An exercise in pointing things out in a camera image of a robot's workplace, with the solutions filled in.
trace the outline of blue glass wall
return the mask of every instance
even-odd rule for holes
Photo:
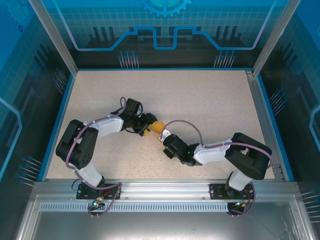
[[[320,191],[320,2],[302,0],[261,77],[302,192]]]
[[[79,68],[251,68],[287,0],[45,0]]]
[[[28,1],[0,2],[0,31],[0,239],[12,240],[70,72]]]

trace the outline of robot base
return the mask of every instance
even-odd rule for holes
[[[228,193],[225,189],[226,184],[216,183],[209,184],[210,199],[211,200],[247,200],[248,195],[245,190],[250,193],[250,199],[254,199],[254,192],[251,184],[247,184],[242,191],[234,190],[232,194]]]
[[[104,187],[109,187],[113,184],[105,184]],[[113,187],[107,190],[95,190],[87,186],[84,183],[80,183],[76,193],[76,199],[82,200],[95,200],[98,197],[103,196],[104,200],[112,200],[117,193],[118,187]],[[120,199],[120,194],[115,198],[116,200]]]

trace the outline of ventilation slot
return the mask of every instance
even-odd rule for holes
[[[106,206],[96,212],[103,212]],[[88,202],[47,202],[42,203],[40,210],[42,212],[87,212]],[[226,202],[116,202],[110,212],[227,212]]]

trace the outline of enclosure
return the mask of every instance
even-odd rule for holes
[[[317,0],[2,1],[1,239],[318,239],[319,10]],[[91,219],[55,150],[71,120],[105,117],[121,97],[193,123],[205,144],[241,132],[271,148],[250,214],[212,198],[237,169],[224,157],[190,167],[155,132],[121,131],[95,145],[94,165],[122,187]],[[199,142],[184,123],[167,129]]]

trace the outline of glass panel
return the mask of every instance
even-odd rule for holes
[[[70,72],[28,1],[0,3],[0,31],[0,238],[14,239]]]
[[[319,11],[318,0],[300,2],[261,71],[275,123],[302,193],[320,191]]]
[[[66,236],[69,240],[300,239],[290,207],[281,202],[257,203],[249,215],[240,218],[226,212],[109,212],[100,219],[91,219],[86,212],[39,214],[33,240]]]
[[[45,0],[79,68],[251,68],[287,0]]]

